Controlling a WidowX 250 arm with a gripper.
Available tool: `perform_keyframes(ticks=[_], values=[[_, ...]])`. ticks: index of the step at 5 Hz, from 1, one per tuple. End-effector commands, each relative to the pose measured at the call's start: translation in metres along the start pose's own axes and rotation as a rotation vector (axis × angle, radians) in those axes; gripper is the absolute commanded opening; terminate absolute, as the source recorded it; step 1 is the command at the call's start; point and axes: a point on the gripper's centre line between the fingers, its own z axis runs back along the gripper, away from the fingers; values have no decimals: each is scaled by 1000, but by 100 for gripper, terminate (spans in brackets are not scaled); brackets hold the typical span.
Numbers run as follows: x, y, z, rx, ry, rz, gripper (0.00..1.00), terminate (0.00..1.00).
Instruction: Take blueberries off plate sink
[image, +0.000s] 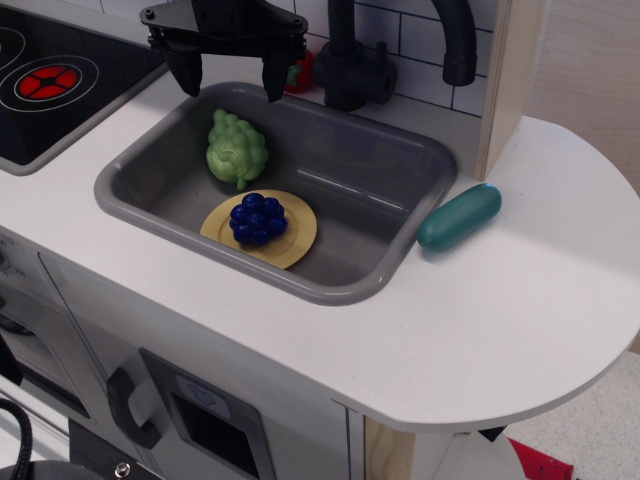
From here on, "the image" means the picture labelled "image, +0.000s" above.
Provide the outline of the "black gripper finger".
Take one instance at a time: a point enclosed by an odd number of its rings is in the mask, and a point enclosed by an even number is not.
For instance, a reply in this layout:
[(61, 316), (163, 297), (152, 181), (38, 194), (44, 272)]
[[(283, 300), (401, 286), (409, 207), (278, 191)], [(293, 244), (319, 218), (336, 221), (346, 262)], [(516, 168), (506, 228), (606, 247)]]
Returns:
[(263, 58), (262, 81), (270, 103), (279, 101), (284, 93), (289, 68), (295, 57), (288, 53), (271, 53)]
[(183, 92), (191, 97), (197, 97), (202, 82), (201, 54), (197, 50), (164, 49), (163, 56)]

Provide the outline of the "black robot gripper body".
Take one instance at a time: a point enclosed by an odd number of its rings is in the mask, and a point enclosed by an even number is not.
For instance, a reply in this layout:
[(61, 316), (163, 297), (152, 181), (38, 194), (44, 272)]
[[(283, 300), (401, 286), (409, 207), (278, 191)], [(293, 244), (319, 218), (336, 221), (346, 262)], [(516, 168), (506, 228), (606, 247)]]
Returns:
[(306, 19), (267, 1), (170, 1), (143, 8), (140, 20), (152, 47), (167, 53), (289, 62), (306, 54)]

